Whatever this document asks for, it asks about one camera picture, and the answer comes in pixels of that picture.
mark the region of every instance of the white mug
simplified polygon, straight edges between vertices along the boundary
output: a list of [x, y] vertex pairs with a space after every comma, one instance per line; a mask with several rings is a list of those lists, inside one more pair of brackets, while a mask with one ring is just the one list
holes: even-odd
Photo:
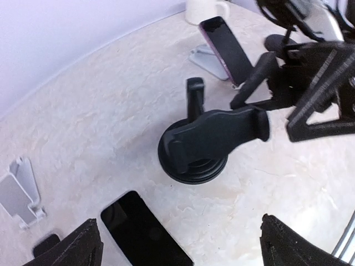
[[218, 16], [217, 6], [224, 10], [222, 17], [228, 19], [230, 9], [226, 2], [217, 0], [186, 0], [185, 19], [193, 25]]

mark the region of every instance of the black smartphone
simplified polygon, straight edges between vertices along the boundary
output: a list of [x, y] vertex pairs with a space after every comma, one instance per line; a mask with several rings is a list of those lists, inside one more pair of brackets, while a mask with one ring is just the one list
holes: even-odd
[[199, 28], [233, 84], [239, 86], [245, 82], [253, 66], [224, 19], [210, 18], [202, 21]]
[[194, 265], [135, 191], [102, 211], [101, 219], [133, 266]]

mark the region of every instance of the white marble surface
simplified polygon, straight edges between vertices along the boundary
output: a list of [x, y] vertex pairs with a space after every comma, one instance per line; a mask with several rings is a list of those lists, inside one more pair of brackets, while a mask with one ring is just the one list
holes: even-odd
[[[253, 63], [270, 22], [232, 6], [229, 24]], [[99, 215], [137, 190], [196, 266], [262, 265], [263, 214], [274, 214], [331, 252], [355, 208], [355, 137], [297, 144], [285, 117], [270, 112], [272, 138], [236, 149], [224, 172], [205, 185], [175, 182], [161, 169], [160, 135], [186, 113], [184, 80], [202, 76], [206, 110], [227, 109], [235, 95], [187, 60], [203, 43], [183, 14], [164, 19], [101, 49], [61, 74], [0, 122], [0, 169], [31, 158], [48, 217], [30, 230], [0, 208], [0, 265], [21, 265], [46, 234], [65, 237], [97, 218], [103, 265], [129, 265]]]

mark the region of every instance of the phone holder clamp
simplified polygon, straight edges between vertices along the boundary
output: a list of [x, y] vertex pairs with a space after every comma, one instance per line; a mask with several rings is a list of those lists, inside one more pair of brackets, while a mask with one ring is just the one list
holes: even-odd
[[256, 107], [204, 112], [204, 89], [201, 78], [187, 80], [187, 119], [168, 127], [158, 145], [163, 170], [190, 185], [217, 177], [239, 145], [270, 136], [267, 114]]

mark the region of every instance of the silver phone stand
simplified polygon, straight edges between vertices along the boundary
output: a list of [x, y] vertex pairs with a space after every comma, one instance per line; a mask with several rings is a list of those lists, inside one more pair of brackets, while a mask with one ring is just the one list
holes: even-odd
[[220, 80], [227, 80], [228, 74], [214, 51], [207, 45], [197, 46], [190, 52], [189, 60]]
[[0, 204], [6, 212], [18, 216], [20, 228], [26, 229], [46, 216], [28, 158], [14, 160], [0, 181]]

